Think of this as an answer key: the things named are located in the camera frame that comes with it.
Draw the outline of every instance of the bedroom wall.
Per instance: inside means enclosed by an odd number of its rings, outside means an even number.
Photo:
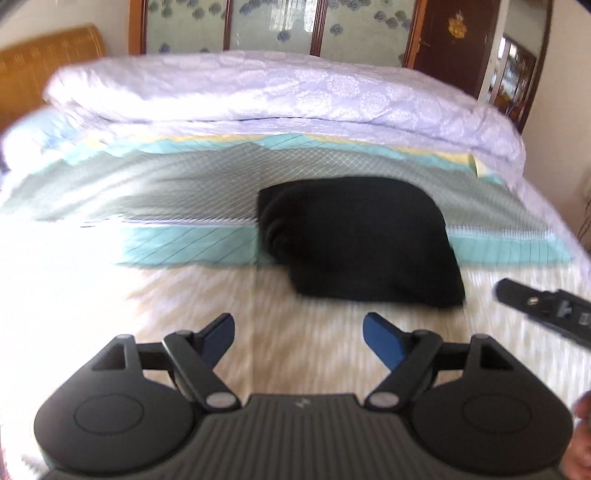
[[[591,177],[590,45],[591,14],[575,0],[554,0],[544,70],[523,133],[525,178],[575,233],[586,204],[582,191]]]
[[[109,54],[127,54],[128,0],[28,0],[0,22],[0,48],[85,23],[98,27]]]

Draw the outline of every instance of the ribbed black surface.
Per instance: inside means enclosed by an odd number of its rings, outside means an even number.
[[[57,471],[46,477],[47,480],[80,478]],[[421,450],[399,417],[366,411],[352,395],[254,395],[238,412],[206,417],[197,434],[175,457],[145,472],[118,478],[475,480],[485,477],[442,464]],[[546,470],[522,478],[560,480],[561,476]]]

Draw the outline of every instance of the logo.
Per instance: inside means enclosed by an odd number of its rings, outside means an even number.
[[[301,400],[295,402],[295,406],[298,408],[306,408],[308,405],[312,405],[312,402],[307,398],[302,398]]]
[[[459,11],[455,18],[449,19],[449,27],[447,28],[454,38],[462,39],[468,33],[467,26],[464,25],[464,15]]]

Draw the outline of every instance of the folded duvet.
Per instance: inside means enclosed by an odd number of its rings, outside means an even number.
[[[477,149],[522,168],[496,109],[420,72],[281,52],[101,59],[60,69],[45,98],[85,128],[300,118],[371,124]]]

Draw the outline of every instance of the gold door decoration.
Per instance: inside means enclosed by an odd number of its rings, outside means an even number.
[[[451,33],[454,38],[463,39],[468,33],[467,26],[464,25],[464,15],[462,12],[458,12],[455,18],[449,19],[449,33]]]

